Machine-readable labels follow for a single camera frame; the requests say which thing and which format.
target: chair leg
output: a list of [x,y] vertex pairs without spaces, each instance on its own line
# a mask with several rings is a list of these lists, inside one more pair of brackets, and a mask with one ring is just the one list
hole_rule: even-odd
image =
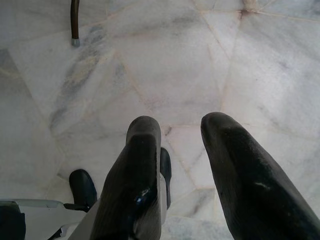
[[70,20],[71,20],[71,44],[72,46],[79,47],[79,25],[78,25],[78,12],[80,0],[71,0]]

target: floor tile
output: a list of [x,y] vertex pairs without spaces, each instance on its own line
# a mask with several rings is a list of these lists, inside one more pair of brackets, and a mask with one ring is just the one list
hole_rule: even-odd
[[130,90],[131,87],[132,85],[125,66],[114,55],[106,66],[105,74],[86,112],[91,114],[101,109],[107,103]]
[[[135,19],[142,12],[146,14]],[[188,2],[148,1],[126,9],[107,25],[139,92],[161,125],[200,124],[203,115],[220,108],[215,83],[219,79],[213,78],[209,49],[215,39]]]
[[161,240],[232,240],[229,230],[211,221],[169,217],[162,227]]
[[106,9],[108,16],[112,16],[126,7],[137,3],[139,0],[106,0]]
[[197,189],[171,204],[167,218],[179,216],[198,220],[213,221],[215,190]]
[[192,182],[190,176],[188,175],[186,169],[182,166],[180,158],[172,149],[169,141],[163,134],[161,146],[168,151],[171,159],[172,177],[170,181],[170,196],[171,203],[174,204],[176,201],[179,201],[180,199],[191,193],[193,190],[195,190],[196,187]]
[[67,158],[59,175],[67,180],[72,171],[86,170],[100,196],[106,176],[125,146],[126,136],[109,133],[99,119],[93,117],[69,128],[58,136],[57,142]]
[[0,198],[44,198],[64,156],[15,63],[0,50]]
[[318,139],[319,38],[318,23],[243,18],[222,111],[242,124]]
[[206,12],[203,16],[215,33],[215,36],[226,55],[231,58],[241,21],[241,13]]
[[57,175],[54,176],[45,198],[59,201],[63,204],[73,204],[74,197],[70,189],[69,178],[64,179]]
[[194,0],[194,4],[199,11],[211,11],[218,0]]
[[210,162],[200,126],[172,127],[167,139],[197,188],[214,188]]
[[317,0],[276,0],[263,12],[294,18],[320,20],[320,2]]
[[268,4],[277,0],[256,0],[259,9],[266,7]]
[[10,49],[54,135],[81,119],[114,55],[103,25],[81,28],[80,33],[79,48],[62,32]]
[[216,0],[213,10],[217,12],[241,11],[244,9],[243,0]]

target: white marble tile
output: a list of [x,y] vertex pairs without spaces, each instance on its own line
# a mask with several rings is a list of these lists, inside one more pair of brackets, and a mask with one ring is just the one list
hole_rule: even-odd
[[145,1],[107,25],[161,125],[199,124],[203,115],[220,108],[208,47],[215,39],[190,2]]
[[256,0],[259,9],[266,7],[268,4],[277,0]]
[[106,9],[108,16],[112,16],[124,8],[130,7],[139,0],[106,0]]
[[320,2],[317,0],[276,0],[263,12],[294,18],[320,20]]
[[213,10],[218,0],[194,0],[195,7],[199,11]]
[[187,170],[205,150],[200,126],[171,127],[166,137]]
[[172,127],[167,138],[197,188],[213,188],[214,179],[200,126]]
[[211,221],[169,217],[162,227],[161,240],[233,240],[229,230]]
[[198,220],[213,221],[215,190],[197,189],[171,204],[167,218],[178,216]]
[[54,135],[81,119],[114,54],[103,25],[80,28],[80,33],[79,48],[70,45],[68,32],[10,48]]
[[164,134],[162,134],[161,146],[168,151],[171,159],[172,177],[170,182],[170,196],[171,203],[174,204],[195,190],[196,187]]
[[64,179],[58,175],[54,176],[45,198],[63,204],[73,204],[74,197],[70,189],[69,178]]
[[0,50],[0,198],[44,198],[64,156],[6,49]]
[[318,23],[245,16],[222,111],[242,124],[318,139],[319,38]]
[[212,60],[212,79],[216,83],[216,87],[220,98],[224,95],[226,80],[228,77],[230,60],[226,52],[222,49],[221,45],[217,41],[213,41],[209,45],[210,56]]
[[243,0],[217,0],[213,10],[217,12],[232,12],[244,9]]
[[72,171],[86,170],[100,196],[107,173],[125,146],[126,136],[124,133],[109,133],[99,118],[92,117],[59,135],[57,142],[67,159],[61,166],[59,175],[69,179]]
[[97,114],[109,133],[126,133],[130,123],[137,117],[153,117],[134,89],[107,104]]
[[197,188],[215,188],[209,158],[205,150],[190,168],[189,174]]
[[319,141],[244,125],[320,217]]
[[132,87],[129,76],[125,70],[125,66],[119,58],[114,55],[110,63],[106,66],[105,75],[102,77],[101,83],[94,94],[91,103],[87,107],[87,113],[91,114],[116,97],[127,92]]
[[[13,0],[13,13],[21,40],[69,30],[71,0]],[[79,26],[107,18],[105,0],[82,0],[79,4]]]
[[232,57],[238,28],[240,12],[206,12],[203,17],[215,34],[219,44],[229,58]]

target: metal chair leg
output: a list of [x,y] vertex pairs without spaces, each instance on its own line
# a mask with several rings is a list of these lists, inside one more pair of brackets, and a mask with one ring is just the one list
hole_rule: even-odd
[[79,47],[79,25],[78,25],[78,12],[79,12],[80,0],[72,0],[70,8],[70,18],[71,18],[71,44],[72,46]]

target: tile grout line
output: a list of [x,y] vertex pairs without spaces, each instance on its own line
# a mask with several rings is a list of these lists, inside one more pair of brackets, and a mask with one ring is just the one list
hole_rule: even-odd
[[143,94],[140,92],[140,89],[138,87],[138,84],[136,83],[129,67],[127,66],[127,64],[125,63],[122,55],[116,51],[116,56],[118,57],[119,61],[123,64],[124,70],[125,72],[128,74],[128,80],[131,83],[133,89],[135,90],[135,92],[137,93],[137,95],[139,96],[140,100],[142,101],[143,105],[145,106],[145,108],[150,112],[150,115],[154,116],[153,111],[151,110],[151,108],[149,107],[149,105],[147,104],[147,101],[145,100]]
[[231,51],[231,56],[230,56],[230,62],[229,62],[229,68],[228,68],[228,71],[227,71],[227,74],[226,74],[226,78],[225,78],[225,83],[224,83],[224,87],[223,87],[223,90],[222,90],[222,98],[221,98],[221,104],[220,104],[220,112],[223,112],[223,109],[224,109],[224,105],[225,105],[225,101],[226,101],[226,98],[227,98],[227,93],[228,93],[228,86],[230,84],[230,74],[231,74],[231,69],[232,69],[232,66],[233,66],[233,59],[234,59],[234,55],[235,55],[235,49],[236,49],[236,45],[237,45],[237,39],[238,39],[238,36],[239,36],[239,32],[240,32],[240,28],[241,28],[241,25],[242,25],[242,22],[240,20],[240,23],[237,27],[237,32],[236,32],[236,35],[235,35],[235,38],[234,38],[234,44],[233,44],[233,48],[232,48],[232,51]]
[[210,32],[212,33],[213,37],[215,38],[215,40],[216,40],[217,43],[219,44],[220,48],[222,49],[222,51],[224,52],[224,54],[226,55],[226,57],[230,60],[230,57],[228,56],[225,48],[222,47],[222,45],[221,45],[221,41],[220,41],[220,39],[219,39],[219,37],[218,37],[218,34],[216,33],[214,27],[211,26],[211,25],[208,23],[208,21],[206,20],[206,18],[204,17],[204,15],[203,15],[201,12],[200,12],[199,14],[200,14],[200,16],[202,17],[202,19],[204,20],[204,22],[206,23],[208,29],[209,29]]
[[[208,45],[207,45],[207,48],[208,48],[208,51],[209,51],[209,57],[210,57],[211,65],[212,65],[212,67],[214,67],[214,65],[215,65],[215,63],[214,63],[214,56],[212,55],[212,52],[211,52],[211,50],[210,50],[210,45],[209,45],[209,43],[208,43]],[[214,80],[214,83],[215,83],[215,88],[218,90],[218,93],[219,93],[219,99],[222,99],[222,92],[221,92],[220,89],[219,89],[218,81],[215,79],[215,80]]]
[[173,153],[177,156],[177,161],[180,163],[181,167],[183,168],[184,172],[186,173],[186,175],[188,176],[188,178],[189,178],[190,181],[192,182],[193,186],[194,186],[195,188],[197,188],[194,179],[193,179],[193,178],[191,177],[191,175],[190,175],[190,171],[187,170],[186,166],[185,166],[185,165],[183,164],[183,162],[182,162],[182,157],[181,157],[180,154],[178,154],[177,151],[173,148],[173,146],[172,146],[170,140],[167,138],[167,136],[166,136],[166,140],[167,140],[168,144],[170,145]]
[[45,192],[45,194],[44,194],[44,198],[46,199],[46,198],[47,198],[47,195],[48,195],[48,192],[49,192],[49,190],[50,190],[50,187],[52,186],[52,182],[53,182],[55,176],[58,174],[58,172],[59,172],[60,167],[62,166],[62,164],[67,160],[67,155],[66,155],[66,153],[63,151],[63,149],[61,148],[60,144],[58,143],[57,139],[56,139],[55,136],[53,135],[52,131],[50,130],[50,128],[49,128],[49,123],[48,123],[48,121],[47,121],[47,118],[43,115],[42,111],[40,110],[40,107],[38,106],[37,102],[35,101],[35,99],[34,99],[32,93],[31,93],[28,85],[26,84],[26,81],[25,81],[24,76],[20,73],[20,71],[19,71],[19,69],[18,69],[18,67],[17,67],[17,65],[16,65],[16,63],[15,63],[15,60],[14,60],[12,57],[11,57],[11,59],[12,59],[12,61],[14,62],[14,65],[15,65],[18,73],[19,73],[19,76],[20,76],[21,80],[23,81],[23,84],[24,84],[25,88],[27,89],[27,91],[28,91],[28,93],[29,93],[30,100],[32,101],[32,103],[33,103],[36,111],[37,111],[38,114],[39,114],[39,117],[41,118],[40,121],[41,121],[41,122],[43,123],[43,125],[44,125],[44,127],[41,127],[40,130],[48,131],[50,137],[52,138],[52,140],[53,140],[53,142],[54,142],[54,145],[55,145],[58,153],[59,153],[60,155],[62,155],[62,157],[63,157],[63,161],[58,165],[57,169],[56,169],[55,172],[54,172],[54,176],[51,178],[51,180],[49,181],[49,185],[48,185],[47,188],[46,188],[46,192]]

